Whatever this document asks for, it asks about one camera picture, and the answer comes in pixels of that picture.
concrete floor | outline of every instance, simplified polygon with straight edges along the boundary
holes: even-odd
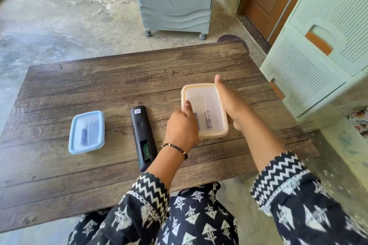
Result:
[[[234,16],[215,1],[205,42],[235,34],[260,66],[265,55]],[[136,0],[5,0],[0,6],[0,130],[30,65],[203,43],[198,33],[153,31],[143,35]],[[321,156],[306,162],[328,191],[363,224],[368,197],[320,133],[311,138]],[[257,210],[248,193],[252,178],[222,182],[218,199],[239,221],[241,244],[281,244],[274,222]],[[66,244],[79,218],[58,220],[0,235],[1,244]]]

blue container lid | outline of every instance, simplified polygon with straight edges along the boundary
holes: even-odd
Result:
[[[100,110],[78,114],[73,118],[69,136],[69,152],[80,154],[100,149],[105,144],[104,113]]]

beaded bracelet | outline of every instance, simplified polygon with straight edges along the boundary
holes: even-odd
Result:
[[[185,160],[188,159],[188,155],[184,152],[184,150],[182,150],[180,147],[177,147],[176,145],[173,145],[173,144],[163,144],[163,145],[161,145],[161,148],[163,148],[166,145],[171,146],[171,147],[179,150],[181,153],[184,154]]]

person's left hand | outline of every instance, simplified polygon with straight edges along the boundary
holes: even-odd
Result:
[[[164,143],[176,145],[188,153],[197,142],[197,119],[189,100],[186,100],[183,110],[177,109],[168,120]]]

sleeve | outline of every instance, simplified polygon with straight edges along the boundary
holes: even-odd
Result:
[[[256,177],[250,193],[274,218],[284,244],[368,244],[364,229],[292,152],[275,157]]]
[[[142,174],[101,223],[89,245],[153,245],[168,216],[170,195],[150,173]]]

